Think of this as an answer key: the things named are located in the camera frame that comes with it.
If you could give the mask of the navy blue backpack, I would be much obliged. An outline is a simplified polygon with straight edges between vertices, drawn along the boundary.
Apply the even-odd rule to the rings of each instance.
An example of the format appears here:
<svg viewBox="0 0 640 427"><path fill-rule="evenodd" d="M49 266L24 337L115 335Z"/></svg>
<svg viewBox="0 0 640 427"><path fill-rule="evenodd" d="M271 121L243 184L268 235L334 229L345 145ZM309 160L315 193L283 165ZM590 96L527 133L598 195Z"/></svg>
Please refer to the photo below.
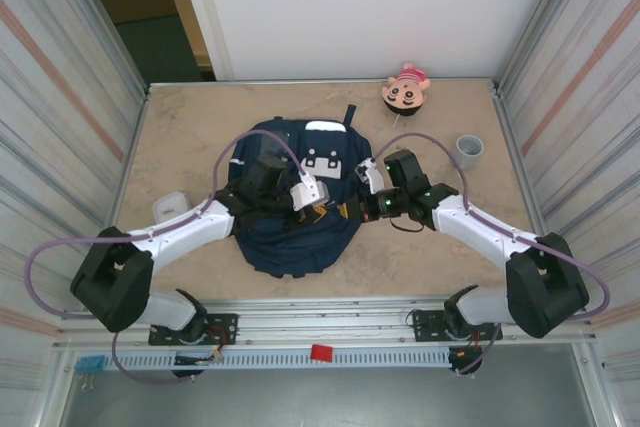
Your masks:
<svg viewBox="0 0 640 427"><path fill-rule="evenodd" d="M288 192L300 180L291 159L295 155L305 170L326 185L327 202L334 202L327 216L314 225L286 231L283 221L271 218L238 233L236 242L255 270L276 278L321 273L339 259L353 239L360 223L342 218L339 206L368 190L355 169L372 156L369 141L352 127L355 112L356 106L350 104L341 121L275 117L254 126L258 131L272 132L288 149L264 134L248 136L236 144L229 161L229 180L245 176L258 158L274 156L288 165L280 184Z"/></svg>

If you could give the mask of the grey cup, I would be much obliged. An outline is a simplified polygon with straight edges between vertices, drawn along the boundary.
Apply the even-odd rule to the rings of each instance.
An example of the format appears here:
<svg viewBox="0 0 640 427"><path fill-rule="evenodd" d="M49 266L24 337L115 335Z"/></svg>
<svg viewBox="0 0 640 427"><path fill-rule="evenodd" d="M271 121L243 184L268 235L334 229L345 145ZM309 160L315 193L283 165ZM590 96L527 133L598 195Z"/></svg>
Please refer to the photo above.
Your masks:
<svg viewBox="0 0 640 427"><path fill-rule="evenodd" d="M476 136L460 136L455 143L454 158L464 171L473 169L484 152L483 142Z"/></svg>

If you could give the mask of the plush doll head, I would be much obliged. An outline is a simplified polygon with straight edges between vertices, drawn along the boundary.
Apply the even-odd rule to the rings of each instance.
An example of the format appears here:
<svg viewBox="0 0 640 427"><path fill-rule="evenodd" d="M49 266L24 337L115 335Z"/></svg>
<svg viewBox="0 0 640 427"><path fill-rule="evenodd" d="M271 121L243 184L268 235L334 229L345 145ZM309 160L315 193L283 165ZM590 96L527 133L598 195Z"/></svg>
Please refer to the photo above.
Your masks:
<svg viewBox="0 0 640 427"><path fill-rule="evenodd" d="M381 98L386 108L395 115L394 123L401 117L414 116L423 106L431 79L411 62L401 71L387 79L381 89Z"/></svg>

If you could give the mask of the blue binder clip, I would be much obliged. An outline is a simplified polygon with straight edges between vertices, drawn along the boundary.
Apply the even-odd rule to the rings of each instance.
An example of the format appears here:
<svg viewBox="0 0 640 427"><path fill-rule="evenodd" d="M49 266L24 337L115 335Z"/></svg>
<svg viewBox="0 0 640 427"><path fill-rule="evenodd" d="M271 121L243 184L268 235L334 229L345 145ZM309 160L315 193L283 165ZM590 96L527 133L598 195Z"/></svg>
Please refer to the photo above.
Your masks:
<svg viewBox="0 0 640 427"><path fill-rule="evenodd" d="M106 357L104 355L90 355L77 359L74 372L81 380L81 390L90 391L94 388L94 377L104 370Z"/></svg>

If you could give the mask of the aluminium rail frame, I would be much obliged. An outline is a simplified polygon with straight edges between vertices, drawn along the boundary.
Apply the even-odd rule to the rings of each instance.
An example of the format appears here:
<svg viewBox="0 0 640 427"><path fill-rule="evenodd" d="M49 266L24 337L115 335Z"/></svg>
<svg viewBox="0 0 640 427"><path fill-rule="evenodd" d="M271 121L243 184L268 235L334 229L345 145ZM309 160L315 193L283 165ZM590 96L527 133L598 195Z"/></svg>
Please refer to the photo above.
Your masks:
<svg viewBox="0 0 640 427"><path fill-rule="evenodd" d="M201 301L211 313L239 316L236 348L297 348L322 344L337 347L394 347L415 343L407 314L436 310L442 296L336 297L320 299L227 299ZM543 339L519 327L502 327L504 345L595 343L587 322L567 322ZM119 335L117 346L143 349L149 327L134 324ZM97 351L110 346L113 334L96 320L64 320L54 338L54 350Z"/></svg>

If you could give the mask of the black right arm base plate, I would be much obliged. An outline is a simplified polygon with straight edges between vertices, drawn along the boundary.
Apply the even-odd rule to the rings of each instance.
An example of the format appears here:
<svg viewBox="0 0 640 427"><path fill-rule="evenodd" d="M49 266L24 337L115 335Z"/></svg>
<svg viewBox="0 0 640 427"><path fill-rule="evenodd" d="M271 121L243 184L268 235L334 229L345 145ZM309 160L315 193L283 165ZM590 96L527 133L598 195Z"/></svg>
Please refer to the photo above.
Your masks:
<svg viewBox="0 0 640 427"><path fill-rule="evenodd" d="M492 323L451 327L444 310L415 309L410 312L405 321L413 330L416 342L489 341L495 332L498 332L497 340L502 340L504 337L502 328L497 328Z"/></svg>

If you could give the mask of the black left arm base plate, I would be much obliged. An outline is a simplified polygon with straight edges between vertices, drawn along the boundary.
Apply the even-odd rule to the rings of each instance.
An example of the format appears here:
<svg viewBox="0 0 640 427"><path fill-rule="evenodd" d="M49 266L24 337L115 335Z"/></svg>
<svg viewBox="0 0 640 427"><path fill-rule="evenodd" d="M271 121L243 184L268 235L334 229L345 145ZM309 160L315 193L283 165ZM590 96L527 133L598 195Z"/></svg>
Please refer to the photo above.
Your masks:
<svg viewBox="0 0 640 427"><path fill-rule="evenodd" d="M234 345L238 331L237 314L205 314L181 331L152 325L148 336L151 346L226 346Z"/></svg>

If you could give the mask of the white door frame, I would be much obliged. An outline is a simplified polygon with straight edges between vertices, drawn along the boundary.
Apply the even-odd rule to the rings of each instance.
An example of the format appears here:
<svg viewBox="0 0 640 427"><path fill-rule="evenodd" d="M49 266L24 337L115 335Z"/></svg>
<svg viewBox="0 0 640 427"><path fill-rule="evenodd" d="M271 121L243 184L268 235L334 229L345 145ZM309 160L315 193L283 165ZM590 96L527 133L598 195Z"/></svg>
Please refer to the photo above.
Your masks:
<svg viewBox="0 0 640 427"><path fill-rule="evenodd" d="M190 0L213 73L218 81L235 81L215 0Z"/></svg>

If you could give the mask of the aluminium frame post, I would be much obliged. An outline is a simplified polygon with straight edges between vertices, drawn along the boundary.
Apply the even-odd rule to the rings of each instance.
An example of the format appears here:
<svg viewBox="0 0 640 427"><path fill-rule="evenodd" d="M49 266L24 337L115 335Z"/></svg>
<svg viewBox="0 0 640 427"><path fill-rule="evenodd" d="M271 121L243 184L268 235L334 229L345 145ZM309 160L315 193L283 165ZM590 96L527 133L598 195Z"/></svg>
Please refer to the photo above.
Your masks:
<svg viewBox="0 0 640 427"><path fill-rule="evenodd" d="M494 79L494 92L498 97L503 97L520 75L560 2L561 0L539 0L505 66Z"/></svg>
<svg viewBox="0 0 640 427"><path fill-rule="evenodd" d="M82 2L89 16L90 26L95 29L95 36L114 63L119 77L132 94L145 101L148 97L148 86L102 2L100 0L82 0Z"/></svg>

